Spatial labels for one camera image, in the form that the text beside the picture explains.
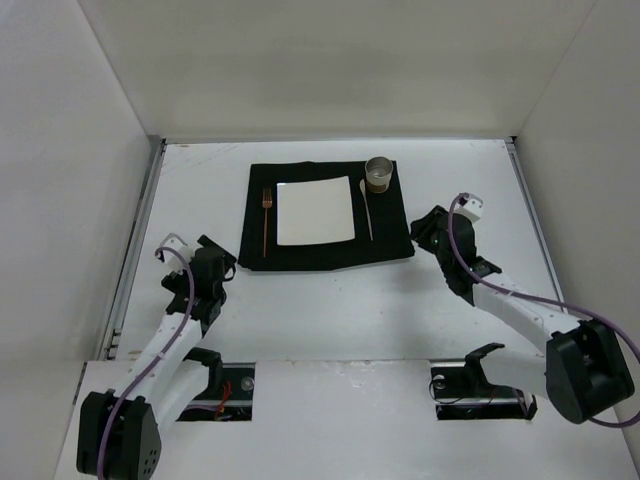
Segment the white square plate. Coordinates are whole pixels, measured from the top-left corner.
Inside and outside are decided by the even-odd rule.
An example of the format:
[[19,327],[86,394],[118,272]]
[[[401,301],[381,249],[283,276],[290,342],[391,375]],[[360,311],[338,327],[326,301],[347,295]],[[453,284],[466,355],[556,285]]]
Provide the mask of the white square plate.
[[349,177],[278,183],[276,218],[278,246],[312,246],[354,240]]

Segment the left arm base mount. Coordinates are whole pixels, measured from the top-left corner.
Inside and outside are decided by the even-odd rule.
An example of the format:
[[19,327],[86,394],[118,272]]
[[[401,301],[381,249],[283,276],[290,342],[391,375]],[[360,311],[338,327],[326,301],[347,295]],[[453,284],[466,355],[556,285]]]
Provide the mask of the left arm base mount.
[[191,400],[178,422],[248,422],[253,415],[255,363],[224,364],[213,386]]

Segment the black cloth placemat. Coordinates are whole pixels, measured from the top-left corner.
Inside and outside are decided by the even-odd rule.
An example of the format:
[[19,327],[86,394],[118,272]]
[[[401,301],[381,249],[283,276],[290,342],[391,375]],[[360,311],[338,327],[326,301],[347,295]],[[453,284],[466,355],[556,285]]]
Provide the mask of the black cloth placemat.
[[254,272],[317,272],[414,255],[401,183],[362,192],[362,161],[254,164],[238,263]]

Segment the copper fork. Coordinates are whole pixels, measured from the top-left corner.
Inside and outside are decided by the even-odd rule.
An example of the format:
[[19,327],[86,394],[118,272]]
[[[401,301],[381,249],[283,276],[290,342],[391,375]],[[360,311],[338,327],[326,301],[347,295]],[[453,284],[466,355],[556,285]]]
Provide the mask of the copper fork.
[[269,211],[273,206],[273,194],[269,187],[266,187],[262,191],[262,209],[264,211],[263,218],[263,257],[267,256],[268,252],[268,228],[269,228]]

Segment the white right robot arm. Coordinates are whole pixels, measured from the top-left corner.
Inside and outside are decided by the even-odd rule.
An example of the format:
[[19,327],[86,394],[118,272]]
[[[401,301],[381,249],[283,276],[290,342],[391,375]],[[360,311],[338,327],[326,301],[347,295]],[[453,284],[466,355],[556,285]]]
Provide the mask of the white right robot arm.
[[473,224],[481,207],[465,197],[449,208],[437,205],[411,223],[410,237],[436,258],[456,296],[501,320],[537,352],[526,355],[499,342],[473,350],[460,370],[458,396],[513,388],[546,398],[571,423],[596,422],[598,414],[635,393],[620,347],[628,336],[593,313],[526,293],[480,256]]

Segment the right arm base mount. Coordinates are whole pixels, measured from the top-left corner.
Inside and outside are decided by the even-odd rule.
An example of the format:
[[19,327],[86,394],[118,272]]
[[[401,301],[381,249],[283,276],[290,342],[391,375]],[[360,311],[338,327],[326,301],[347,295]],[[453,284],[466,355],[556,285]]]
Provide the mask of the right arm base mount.
[[534,395],[478,380],[462,361],[430,365],[429,394],[439,421],[531,421],[538,411]]

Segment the silver metal cup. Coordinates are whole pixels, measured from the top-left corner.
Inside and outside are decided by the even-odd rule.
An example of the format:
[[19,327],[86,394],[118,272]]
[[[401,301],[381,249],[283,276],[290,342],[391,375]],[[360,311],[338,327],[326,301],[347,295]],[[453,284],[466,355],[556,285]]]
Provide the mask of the silver metal cup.
[[388,190],[394,172],[393,162],[382,156],[369,159],[364,166],[365,184],[372,193]]

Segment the silver knife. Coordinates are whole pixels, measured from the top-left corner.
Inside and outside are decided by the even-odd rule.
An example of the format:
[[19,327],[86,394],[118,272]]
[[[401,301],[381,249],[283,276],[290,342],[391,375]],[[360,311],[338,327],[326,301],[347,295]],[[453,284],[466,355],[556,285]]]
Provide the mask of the silver knife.
[[364,178],[360,180],[359,188],[360,188],[360,192],[361,192],[361,195],[362,195],[362,198],[363,198],[363,203],[364,203],[364,208],[365,208],[365,215],[366,215],[366,220],[367,220],[369,240],[371,242],[373,242],[374,241],[374,235],[373,235],[372,221],[371,221],[368,198],[367,198],[367,186],[366,186],[366,181],[365,181]]

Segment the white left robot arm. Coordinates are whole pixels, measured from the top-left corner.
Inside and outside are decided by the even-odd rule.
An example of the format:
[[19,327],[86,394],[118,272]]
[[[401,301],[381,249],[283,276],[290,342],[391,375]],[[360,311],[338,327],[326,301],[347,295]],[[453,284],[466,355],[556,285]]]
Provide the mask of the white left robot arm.
[[160,325],[126,374],[80,407],[76,469],[96,479],[151,478],[163,432],[222,381],[220,354],[200,343],[227,300],[235,257],[205,235],[191,248],[170,234],[154,254],[169,270],[161,285],[172,295]]

